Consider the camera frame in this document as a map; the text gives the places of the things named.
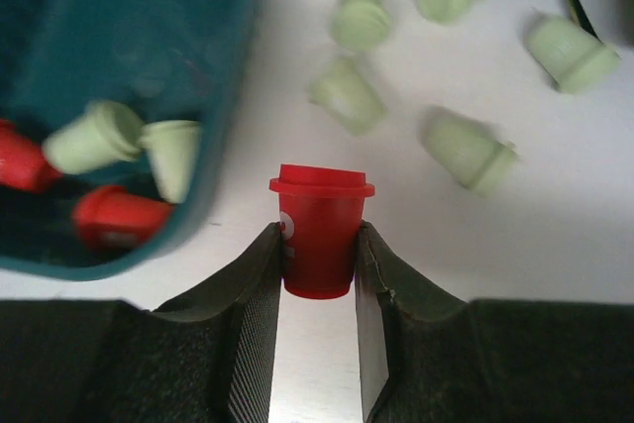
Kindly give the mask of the teal plastic storage basket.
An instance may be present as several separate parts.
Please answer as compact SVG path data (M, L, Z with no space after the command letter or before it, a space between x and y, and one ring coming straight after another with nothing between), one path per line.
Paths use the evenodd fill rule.
M1 115L34 142L92 100L129 106L144 122L193 120L200 156L186 200L146 243L89 249L72 208L120 185L159 193L147 158L59 180L42 194L1 190L1 265L63 280L124 272L185 243L202 225L220 175L261 0L1 0Z

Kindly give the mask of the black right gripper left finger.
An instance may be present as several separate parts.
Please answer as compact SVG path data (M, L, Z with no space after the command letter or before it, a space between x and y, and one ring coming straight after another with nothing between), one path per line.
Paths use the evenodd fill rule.
M155 310L123 300L5 300L5 422L264 422L281 233Z

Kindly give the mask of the red coffee capsule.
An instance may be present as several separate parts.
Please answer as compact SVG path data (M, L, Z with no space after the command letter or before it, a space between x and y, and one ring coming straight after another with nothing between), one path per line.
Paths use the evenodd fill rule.
M71 220L89 249L133 249L158 233L174 209L171 204L130 193L123 186L104 185L77 201Z
M285 289L316 300L346 295L374 186L360 171L284 163L269 189L278 194Z
M63 174L46 159L42 148L1 120L1 184L31 193L43 193Z

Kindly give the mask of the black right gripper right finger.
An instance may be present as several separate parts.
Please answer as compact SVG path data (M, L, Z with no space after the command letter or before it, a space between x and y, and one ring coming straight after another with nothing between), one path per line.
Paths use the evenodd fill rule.
M629 304L464 301L371 224L355 276L367 422L629 422Z

